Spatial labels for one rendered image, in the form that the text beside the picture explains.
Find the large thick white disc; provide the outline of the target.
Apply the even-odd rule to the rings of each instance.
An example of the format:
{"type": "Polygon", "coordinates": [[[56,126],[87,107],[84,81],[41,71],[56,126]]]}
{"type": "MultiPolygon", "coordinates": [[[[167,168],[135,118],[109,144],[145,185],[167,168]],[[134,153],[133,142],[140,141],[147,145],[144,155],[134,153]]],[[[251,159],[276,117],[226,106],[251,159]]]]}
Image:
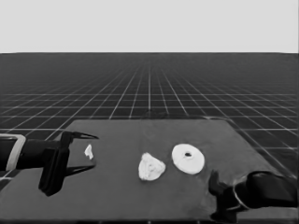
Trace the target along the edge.
{"type": "Polygon", "coordinates": [[[172,150],[172,161],[181,172],[196,175],[203,170],[206,159],[197,147],[190,144],[178,144],[172,150]]]}

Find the small white T-shaped piece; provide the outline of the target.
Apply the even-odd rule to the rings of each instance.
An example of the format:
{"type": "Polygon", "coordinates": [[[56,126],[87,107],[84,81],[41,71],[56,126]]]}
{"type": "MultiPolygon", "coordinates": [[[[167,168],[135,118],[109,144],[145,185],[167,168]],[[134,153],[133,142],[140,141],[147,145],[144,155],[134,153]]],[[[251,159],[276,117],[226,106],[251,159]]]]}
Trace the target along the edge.
{"type": "Polygon", "coordinates": [[[93,159],[93,147],[92,147],[92,145],[87,145],[86,149],[84,150],[84,154],[90,160],[93,159]]]}

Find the white round carrier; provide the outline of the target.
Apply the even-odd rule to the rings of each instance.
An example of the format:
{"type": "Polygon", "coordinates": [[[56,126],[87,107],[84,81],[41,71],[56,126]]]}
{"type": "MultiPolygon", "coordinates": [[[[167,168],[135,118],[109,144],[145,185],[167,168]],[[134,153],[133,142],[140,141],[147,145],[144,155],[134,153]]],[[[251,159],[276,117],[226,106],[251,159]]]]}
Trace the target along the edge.
{"type": "MultiPolygon", "coordinates": [[[[150,162],[143,162],[140,161],[139,165],[138,165],[138,171],[139,170],[147,170],[147,165],[149,163],[153,163],[154,165],[159,162],[160,160],[156,159],[155,157],[151,156],[151,161],[150,162]]],[[[149,181],[153,181],[156,180],[160,177],[161,175],[158,175],[155,173],[155,170],[153,172],[150,173],[150,178],[149,181]]]]}

